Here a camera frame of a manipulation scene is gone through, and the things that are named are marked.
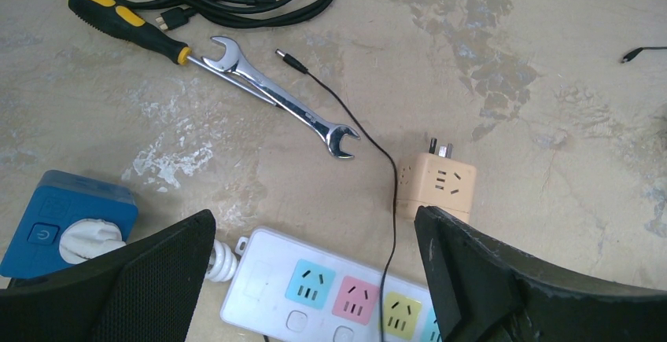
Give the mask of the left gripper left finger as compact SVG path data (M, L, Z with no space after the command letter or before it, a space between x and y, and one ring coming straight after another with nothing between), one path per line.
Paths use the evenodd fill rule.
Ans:
M216 235L202 210L149 237L1 291L3 341L184 341Z

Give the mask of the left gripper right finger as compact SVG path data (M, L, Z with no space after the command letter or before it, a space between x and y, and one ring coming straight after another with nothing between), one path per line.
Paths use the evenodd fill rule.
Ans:
M420 207L415 232L445 341L663 341L666 293L556 266Z

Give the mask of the beige dragon cube socket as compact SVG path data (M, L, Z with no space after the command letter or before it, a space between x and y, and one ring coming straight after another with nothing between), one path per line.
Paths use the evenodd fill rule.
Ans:
M398 164L396 214L415 219L421 206L438 207L462 222L470 221L476 167L453 160L453 145L431 138L426 152L405 156Z

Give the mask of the blue wall socket box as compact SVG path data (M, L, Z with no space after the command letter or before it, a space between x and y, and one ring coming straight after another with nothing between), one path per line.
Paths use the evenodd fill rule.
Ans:
M58 170L44 173L1 262L1 276L30 279L71 266L59 252L62 234L83 219L115 224L126 241L138 217L123 186Z

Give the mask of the white colourful power strip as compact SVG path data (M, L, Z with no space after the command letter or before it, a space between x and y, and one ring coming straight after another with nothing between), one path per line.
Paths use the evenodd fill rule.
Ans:
M241 259L222 321L282 341L441 341L426 286L267 227Z

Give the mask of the black plug adapter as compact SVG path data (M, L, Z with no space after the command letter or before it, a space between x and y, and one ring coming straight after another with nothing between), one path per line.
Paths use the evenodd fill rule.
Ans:
M667 50L666 46L641 46L632 50L629 50L621 59L620 63L621 64L626 64L632 60L634 60L637 56L639 56L642 52L648 51L648 50Z

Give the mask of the silver open-end wrench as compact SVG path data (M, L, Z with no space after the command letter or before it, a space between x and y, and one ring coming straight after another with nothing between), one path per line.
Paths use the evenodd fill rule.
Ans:
M211 40L225 47L224 55L213 60L202 57L209 67L218 72L238 75L266 95L275 104L298 120L308 125L326 144L330 154L338 159L353 159L351 153L344 152L341 149L341 141L344 136L349 135L357 140L359 134L350 126L344 124L331 123L320 117L317 113L310 110L308 106L298 101L289 92L282 89L262 72L254 68L245 58L238 43L225 36L212 36Z

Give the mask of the yellow handled screwdriver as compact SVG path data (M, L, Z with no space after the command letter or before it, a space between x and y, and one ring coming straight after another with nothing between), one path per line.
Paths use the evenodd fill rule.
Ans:
M159 28L147 23L137 13L115 0L68 0L68 7L79 19L106 35L163 55L177 65L195 64L260 100L276 105L276 102L265 94L197 59L186 43L171 39Z

